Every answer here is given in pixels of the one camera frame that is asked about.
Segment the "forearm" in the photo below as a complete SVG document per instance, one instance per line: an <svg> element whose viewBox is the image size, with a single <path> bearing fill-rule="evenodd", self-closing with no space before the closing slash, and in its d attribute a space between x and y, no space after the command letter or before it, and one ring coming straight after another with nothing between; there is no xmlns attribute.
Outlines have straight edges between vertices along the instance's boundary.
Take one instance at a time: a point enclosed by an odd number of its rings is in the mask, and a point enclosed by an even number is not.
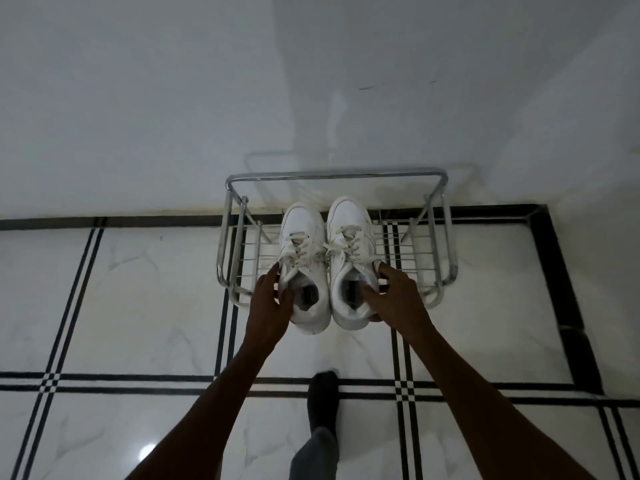
<svg viewBox="0 0 640 480"><path fill-rule="evenodd" d="M267 355L241 347L180 423L129 478L214 478L244 398Z"/></svg>
<svg viewBox="0 0 640 480"><path fill-rule="evenodd" d="M429 322L407 337L449 405L485 479L592 479L473 369Z"/></svg>

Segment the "black sock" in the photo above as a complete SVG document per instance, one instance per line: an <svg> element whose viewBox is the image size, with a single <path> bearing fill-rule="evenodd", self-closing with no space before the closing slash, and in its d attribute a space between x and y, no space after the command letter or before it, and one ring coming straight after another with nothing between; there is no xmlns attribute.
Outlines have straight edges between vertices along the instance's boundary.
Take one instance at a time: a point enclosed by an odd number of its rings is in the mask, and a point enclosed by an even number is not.
<svg viewBox="0 0 640 480"><path fill-rule="evenodd" d="M334 371L318 372L309 384L307 412L311 433L324 426L337 441L335 418L338 414L338 376Z"/></svg>

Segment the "pant leg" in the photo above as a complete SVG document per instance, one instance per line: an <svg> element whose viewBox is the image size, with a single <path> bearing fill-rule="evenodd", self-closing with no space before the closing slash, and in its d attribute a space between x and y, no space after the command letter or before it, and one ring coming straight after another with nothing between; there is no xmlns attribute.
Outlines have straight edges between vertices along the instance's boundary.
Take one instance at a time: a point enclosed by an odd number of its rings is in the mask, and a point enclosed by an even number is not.
<svg viewBox="0 0 640 480"><path fill-rule="evenodd" d="M337 469L338 443L321 426L291 460L289 480L335 480Z"/></svg>

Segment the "white sneaker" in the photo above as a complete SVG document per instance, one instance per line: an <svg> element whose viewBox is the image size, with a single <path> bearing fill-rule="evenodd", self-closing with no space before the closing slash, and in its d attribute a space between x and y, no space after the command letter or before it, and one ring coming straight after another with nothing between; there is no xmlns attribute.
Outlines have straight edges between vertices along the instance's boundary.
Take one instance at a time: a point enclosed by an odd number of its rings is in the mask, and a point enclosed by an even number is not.
<svg viewBox="0 0 640 480"><path fill-rule="evenodd" d="M374 271L376 240L371 218L351 197L333 202L326 221L331 260L333 319L345 330L366 327L372 309L364 302L360 283L379 291Z"/></svg>
<svg viewBox="0 0 640 480"><path fill-rule="evenodd" d="M291 322L303 333L320 333L331 322L324 263L324 222L320 212L296 202L280 229L278 293L294 291Z"/></svg>

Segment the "metal shoe rack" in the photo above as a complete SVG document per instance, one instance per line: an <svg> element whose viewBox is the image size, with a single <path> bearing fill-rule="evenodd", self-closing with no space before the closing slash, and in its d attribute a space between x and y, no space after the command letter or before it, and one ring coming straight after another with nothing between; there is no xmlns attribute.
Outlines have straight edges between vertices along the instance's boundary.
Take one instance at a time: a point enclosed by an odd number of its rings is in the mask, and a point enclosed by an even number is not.
<svg viewBox="0 0 640 480"><path fill-rule="evenodd" d="M382 211L369 211L375 229L376 254L390 266L400 268L414 279L427 308L442 301L444 287L455 281L458 259L452 235L451 211L445 200L448 181L438 168L372 169L368 171L301 171L287 173L243 173L226 181L227 196L222 217L216 274L229 290L229 298L237 306L249 306L258 276L266 273L280 254L280 224L263 223L249 211L246 196L240 196L236 182L275 182L286 180L327 180L344 178L430 177L436 178L432 192L424 195L424 206L418 216L395 219ZM442 217L435 217L435 208ZM230 226L237 212L237 225ZM235 241L229 254L230 271L225 277L225 256L229 227L235 227Z"/></svg>

